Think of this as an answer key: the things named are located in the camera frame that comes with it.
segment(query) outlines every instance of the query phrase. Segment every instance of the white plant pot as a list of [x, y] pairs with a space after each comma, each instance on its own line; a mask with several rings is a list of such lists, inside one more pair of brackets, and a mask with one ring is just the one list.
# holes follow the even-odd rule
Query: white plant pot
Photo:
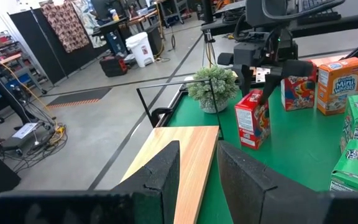
[[[216, 102], [216, 107], [218, 108], [218, 112], [221, 112], [222, 110], [227, 108], [227, 101], [218, 101]], [[200, 108], [205, 113], [216, 113], [215, 106], [212, 100], [200, 100]]]

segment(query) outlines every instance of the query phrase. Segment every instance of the red box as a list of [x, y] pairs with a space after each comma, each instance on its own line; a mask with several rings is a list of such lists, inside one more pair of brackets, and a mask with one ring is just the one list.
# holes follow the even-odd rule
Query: red box
[[307, 77], [290, 76], [281, 80], [281, 101], [285, 111], [314, 107], [317, 66]]
[[258, 149], [270, 134], [269, 103], [259, 105], [262, 90], [252, 90], [234, 106], [242, 146]]

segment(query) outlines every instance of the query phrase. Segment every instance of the black partition wall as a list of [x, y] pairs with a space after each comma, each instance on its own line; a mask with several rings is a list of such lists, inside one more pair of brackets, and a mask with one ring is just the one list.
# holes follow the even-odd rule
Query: black partition wall
[[107, 45], [94, 49], [89, 40], [87, 46], [67, 53], [41, 10], [33, 9], [33, 12], [34, 15], [31, 11], [24, 11], [9, 16], [52, 83], [65, 78], [108, 49]]

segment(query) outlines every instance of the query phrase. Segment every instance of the potted plant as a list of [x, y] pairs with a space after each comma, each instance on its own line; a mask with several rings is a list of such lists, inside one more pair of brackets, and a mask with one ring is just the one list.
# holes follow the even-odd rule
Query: potted plant
[[[234, 98], [238, 91], [238, 87], [235, 84], [236, 78], [233, 76], [232, 71], [218, 66], [202, 68], [193, 78], [195, 80], [211, 79], [218, 112], [227, 107], [227, 101]], [[208, 82], [190, 83], [188, 84], [188, 92], [190, 97], [199, 101], [200, 108], [204, 112], [216, 113], [211, 87]]]

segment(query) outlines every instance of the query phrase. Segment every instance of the green table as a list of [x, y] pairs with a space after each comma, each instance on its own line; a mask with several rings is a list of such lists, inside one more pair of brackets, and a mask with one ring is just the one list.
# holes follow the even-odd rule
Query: green table
[[[316, 108], [286, 112], [281, 103], [280, 88], [269, 99], [271, 135], [258, 151], [241, 147], [234, 105], [241, 93], [220, 113], [224, 140], [268, 165], [275, 171], [315, 191], [329, 189], [332, 169], [341, 154], [339, 140], [344, 115], [324, 116]], [[216, 115], [199, 109], [198, 102], [184, 96], [169, 120], [168, 126], [217, 125]], [[219, 180], [214, 156], [198, 223], [232, 223]]]

